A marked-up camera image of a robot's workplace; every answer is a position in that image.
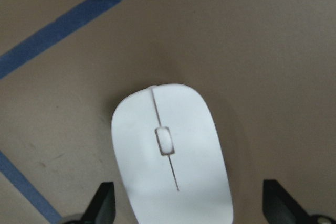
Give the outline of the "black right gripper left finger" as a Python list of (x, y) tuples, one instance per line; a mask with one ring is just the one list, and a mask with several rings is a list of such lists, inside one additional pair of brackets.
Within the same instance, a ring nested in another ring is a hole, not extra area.
[(110, 223), (116, 218), (114, 183), (101, 183), (89, 206), (81, 217), (81, 223)]

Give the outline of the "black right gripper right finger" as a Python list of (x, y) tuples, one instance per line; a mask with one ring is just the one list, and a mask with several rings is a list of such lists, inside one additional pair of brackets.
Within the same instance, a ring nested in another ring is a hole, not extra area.
[(263, 214), (268, 223), (314, 223), (279, 182), (264, 180), (262, 188)]

